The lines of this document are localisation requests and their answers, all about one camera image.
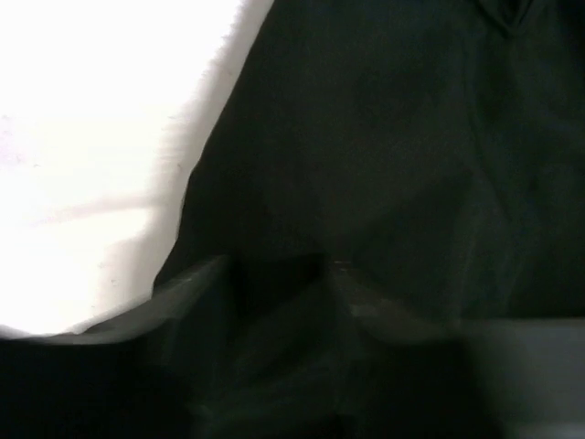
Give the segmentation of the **black trousers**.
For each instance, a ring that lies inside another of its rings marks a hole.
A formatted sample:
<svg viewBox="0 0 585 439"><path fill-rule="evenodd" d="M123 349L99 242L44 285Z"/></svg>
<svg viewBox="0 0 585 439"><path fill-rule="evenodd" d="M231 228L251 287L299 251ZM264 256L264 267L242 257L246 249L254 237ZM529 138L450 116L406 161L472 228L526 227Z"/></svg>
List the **black trousers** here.
<svg viewBox="0 0 585 439"><path fill-rule="evenodd" d="M352 438L333 263L431 322L584 314L584 4L277 1L156 283L229 259L206 438Z"/></svg>

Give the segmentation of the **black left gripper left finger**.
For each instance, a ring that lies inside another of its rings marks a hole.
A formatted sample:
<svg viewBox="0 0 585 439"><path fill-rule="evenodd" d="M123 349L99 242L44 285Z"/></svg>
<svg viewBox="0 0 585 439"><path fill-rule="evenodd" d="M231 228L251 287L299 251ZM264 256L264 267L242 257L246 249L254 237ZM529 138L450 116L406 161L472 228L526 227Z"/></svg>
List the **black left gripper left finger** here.
<svg viewBox="0 0 585 439"><path fill-rule="evenodd" d="M230 264L196 264L79 334L1 340L4 438L191 438L232 326Z"/></svg>

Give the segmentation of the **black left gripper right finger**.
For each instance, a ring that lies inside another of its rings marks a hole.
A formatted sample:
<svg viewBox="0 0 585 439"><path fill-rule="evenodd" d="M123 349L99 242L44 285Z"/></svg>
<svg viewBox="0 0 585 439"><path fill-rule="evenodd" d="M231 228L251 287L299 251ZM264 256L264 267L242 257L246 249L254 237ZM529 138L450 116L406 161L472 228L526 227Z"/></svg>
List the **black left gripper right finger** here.
<svg viewBox="0 0 585 439"><path fill-rule="evenodd" d="M345 263L328 268L352 438L581 438L582 319L441 325Z"/></svg>

